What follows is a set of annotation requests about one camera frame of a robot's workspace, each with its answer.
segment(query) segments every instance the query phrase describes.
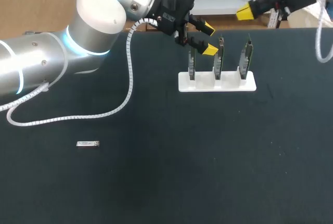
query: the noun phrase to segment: white stand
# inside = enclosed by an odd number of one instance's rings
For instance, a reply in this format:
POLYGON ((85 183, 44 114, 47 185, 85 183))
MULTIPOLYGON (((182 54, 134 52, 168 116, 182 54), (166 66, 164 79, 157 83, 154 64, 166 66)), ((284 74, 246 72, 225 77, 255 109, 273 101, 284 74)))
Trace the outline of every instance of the white stand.
POLYGON ((195 81, 189 79, 188 72, 178 74, 178 88, 180 92, 237 92, 255 91, 254 76, 248 71, 246 80, 242 80, 237 71, 222 71, 221 79, 216 80, 214 71, 196 72, 195 81))

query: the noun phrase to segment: white cable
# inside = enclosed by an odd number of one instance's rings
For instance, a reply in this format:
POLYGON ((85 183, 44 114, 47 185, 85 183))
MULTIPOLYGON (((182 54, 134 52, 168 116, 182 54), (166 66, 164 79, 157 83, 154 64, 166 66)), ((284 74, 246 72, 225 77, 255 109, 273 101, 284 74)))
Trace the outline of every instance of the white cable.
POLYGON ((322 0, 321 13, 319 16, 318 28, 316 32, 316 57, 318 61, 321 62, 322 64, 327 63, 333 57, 333 45, 328 55, 325 58, 322 57, 321 40, 322 40, 322 27, 323 27, 325 5, 326 5, 326 0, 322 0))
MULTIPOLYGON (((8 122, 11 123, 12 125, 16 125, 16 126, 20 126, 20 127, 28 127, 28 126, 34 126, 34 125, 41 125, 41 124, 45 124, 45 123, 50 123, 50 122, 54 122, 54 121, 65 121, 65 120, 75 120, 75 119, 96 119, 96 118, 102 118, 102 117, 111 116, 111 115, 119 112, 129 102, 129 100, 131 98, 131 95, 132 95, 132 91, 133 91, 133 69, 132 69, 132 58, 131 58, 131 39, 132 39, 134 31, 136 31, 137 27, 139 25, 143 24, 143 23, 150 23, 150 24, 153 24, 154 26, 157 26, 157 22, 155 20, 153 20, 153 19, 148 19, 148 18, 140 19, 138 22, 136 22, 132 26, 132 28, 131 28, 128 36, 127 36, 126 54, 127 54, 127 63, 128 63, 128 67, 129 67, 129 77, 130 77, 130 79, 129 79, 130 80, 130 82, 129 82, 129 91, 127 93, 127 96, 126 96, 124 102, 119 107, 117 107, 116 109, 114 109, 114 110, 112 110, 110 112, 103 113, 103 114, 98 114, 98 115, 64 116, 64 117, 56 117, 56 118, 47 119, 47 120, 31 121, 31 122, 25 122, 25 123, 16 122, 16 121, 12 120, 11 115, 13 114, 14 110, 21 103, 27 101, 28 100, 27 99, 27 100, 21 100, 20 103, 16 103, 14 105, 11 105, 11 107, 7 107, 7 109, 9 108, 9 111, 7 112, 7 120, 8 120, 8 122)), ((44 84, 42 86, 40 86, 38 89, 36 89, 36 91, 41 90, 43 86, 44 86, 44 84)))
POLYGON ((29 93, 28 95, 25 95, 11 103, 7 103, 5 105, 0 106, 0 112, 13 108, 13 107, 17 107, 18 105, 20 105, 20 104, 34 98, 38 94, 42 93, 43 90, 47 89, 47 88, 48 88, 48 83, 43 83, 42 85, 40 85, 37 89, 35 89, 31 93, 29 93))

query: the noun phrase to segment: black surface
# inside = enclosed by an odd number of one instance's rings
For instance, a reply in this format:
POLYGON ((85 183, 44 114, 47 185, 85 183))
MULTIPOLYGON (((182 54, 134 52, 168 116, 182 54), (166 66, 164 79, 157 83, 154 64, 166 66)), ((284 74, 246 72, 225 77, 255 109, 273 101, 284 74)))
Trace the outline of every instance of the black surface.
MULTIPOLYGON (((223 32, 225 68, 236 69, 248 33, 223 32)), ((1 113, 0 223, 333 221, 333 61, 316 61, 315 30, 250 34, 254 93, 178 92, 187 50, 136 33, 134 94, 120 113, 31 128, 1 113), (101 147, 75 147, 92 140, 101 147)), ((64 78, 14 119, 114 109, 127 92, 125 37, 99 71, 64 78)))

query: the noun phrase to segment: coiled cable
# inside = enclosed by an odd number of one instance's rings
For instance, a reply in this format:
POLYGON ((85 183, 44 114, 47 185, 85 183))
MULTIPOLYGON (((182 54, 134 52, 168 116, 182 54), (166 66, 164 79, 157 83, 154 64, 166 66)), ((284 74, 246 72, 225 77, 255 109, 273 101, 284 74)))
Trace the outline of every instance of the coiled cable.
POLYGON ((129 31, 129 34, 128 34, 127 40, 126 40, 126 55, 127 55, 127 64, 128 64, 128 68, 129 68, 129 90, 128 90, 127 96, 126 96, 125 100, 123 101, 123 103, 120 106, 118 106, 116 109, 114 109, 112 111, 109 111, 109 112, 106 112, 106 113, 103 113, 103 114, 97 114, 97 115, 63 116, 63 117, 56 117, 56 118, 40 120, 40 121, 31 121, 31 122, 16 122, 16 121, 12 120, 11 116, 12 116, 14 110, 19 105, 21 105, 22 103, 24 103, 24 102, 30 100, 31 98, 37 96, 38 94, 43 92, 45 89, 49 88, 49 84, 44 83, 41 86, 39 86, 37 89, 35 89, 33 92, 21 97, 20 99, 14 101, 12 103, 0 106, 0 111, 9 109, 9 111, 7 112, 8 122, 11 123, 12 125, 20 126, 20 127, 41 125, 41 124, 46 124, 46 123, 55 122, 55 121, 103 118, 103 117, 111 116, 111 115, 119 112, 129 102, 129 100, 131 98, 131 95, 132 95, 132 92, 133 92, 133 82, 134 82, 134 80, 133 80, 133 68, 132 68, 132 58, 131 58, 131 40, 132 40, 132 36, 133 36, 134 31, 136 31, 137 27, 140 26, 143 23, 150 23, 154 26, 157 26, 157 21, 156 20, 145 18, 145 19, 140 19, 138 22, 136 22, 129 31))

